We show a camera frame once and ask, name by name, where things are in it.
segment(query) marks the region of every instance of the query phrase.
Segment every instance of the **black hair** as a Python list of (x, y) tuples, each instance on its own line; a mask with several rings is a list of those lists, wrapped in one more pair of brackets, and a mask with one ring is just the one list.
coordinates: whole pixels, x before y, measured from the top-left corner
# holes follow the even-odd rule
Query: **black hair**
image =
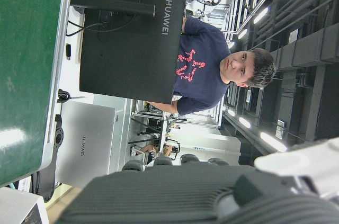
[(254, 74), (245, 83), (251, 87), (262, 88), (268, 85), (275, 74), (272, 55), (265, 49), (254, 49)]

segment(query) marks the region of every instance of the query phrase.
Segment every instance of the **wall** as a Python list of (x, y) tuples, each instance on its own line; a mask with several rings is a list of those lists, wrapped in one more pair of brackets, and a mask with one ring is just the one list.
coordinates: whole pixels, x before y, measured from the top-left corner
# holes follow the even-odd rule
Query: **wall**
[(171, 139), (178, 141), (181, 146), (174, 164), (179, 164), (180, 156), (194, 154), (200, 161), (217, 157), (230, 165), (238, 165), (240, 141), (235, 137), (221, 135), (216, 128), (180, 124), (180, 129), (172, 128), (170, 134)]

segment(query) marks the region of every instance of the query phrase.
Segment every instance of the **red graphic print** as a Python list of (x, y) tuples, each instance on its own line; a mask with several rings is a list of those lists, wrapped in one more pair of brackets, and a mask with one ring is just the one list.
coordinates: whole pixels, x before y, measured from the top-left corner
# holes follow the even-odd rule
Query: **red graphic print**
[(176, 74), (177, 75), (183, 75), (185, 74), (184, 72), (182, 72), (183, 70), (186, 70), (187, 69), (187, 65), (185, 65), (184, 67), (182, 67), (181, 69), (177, 69), (176, 70)]
[(192, 70), (192, 74), (189, 72), (189, 74), (188, 75), (186, 75), (186, 76), (181, 76), (180, 78), (181, 79), (187, 79), (189, 82), (190, 81), (192, 81), (193, 80), (193, 76), (194, 76), (194, 72), (197, 70), (197, 68), (194, 68), (193, 70)]
[(181, 75), (180, 79), (187, 79), (188, 82), (191, 82), (193, 80), (195, 71), (197, 69), (205, 67), (206, 64), (204, 62), (198, 62), (198, 61), (195, 61), (195, 60), (193, 60), (193, 62), (191, 62), (192, 61), (192, 57), (195, 54), (195, 50), (194, 49), (192, 49), (192, 51), (189, 52), (189, 53), (185, 52), (185, 54), (188, 57), (187, 56), (183, 56), (183, 55), (178, 55), (177, 61), (178, 62), (179, 61), (181, 61), (181, 62), (188, 61), (189, 62), (189, 66), (190, 67), (195, 67), (195, 68), (192, 71), (188, 72), (188, 70), (189, 70), (188, 66), (184, 65), (182, 68), (176, 70), (176, 74), (177, 75)]
[(192, 49), (192, 51), (190, 53), (187, 53), (185, 52), (186, 55), (189, 55), (189, 57), (184, 57), (182, 55), (178, 55), (178, 60), (177, 61), (183, 61), (183, 60), (186, 60), (186, 61), (191, 61), (192, 60), (192, 56), (195, 54), (195, 50)]
[(205, 63), (204, 62), (197, 62), (197, 61), (193, 60), (192, 66), (195, 67), (196, 65), (199, 65), (199, 68), (205, 67)]

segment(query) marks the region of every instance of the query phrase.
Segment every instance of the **monitor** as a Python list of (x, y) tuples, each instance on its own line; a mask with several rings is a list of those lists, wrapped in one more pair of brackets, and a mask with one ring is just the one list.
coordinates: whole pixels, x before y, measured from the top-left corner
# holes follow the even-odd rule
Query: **monitor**
[(83, 34), (80, 90), (171, 104), (185, 1), (116, 3), (144, 4), (154, 15), (86, 8), (85, 26), (101, 24)]

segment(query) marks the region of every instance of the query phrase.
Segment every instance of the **man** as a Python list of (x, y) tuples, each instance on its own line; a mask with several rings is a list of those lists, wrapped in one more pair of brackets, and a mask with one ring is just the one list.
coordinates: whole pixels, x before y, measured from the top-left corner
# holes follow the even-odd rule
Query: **man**
[(218, 104), (229, 83), (240, 87), (265, 87), (275, 74), (270, 53), (230, 53), (224, 34), (216, 27), (188, 17), (183, 20), (172, 105), (149, 102), (156, 108), (185, 115)]

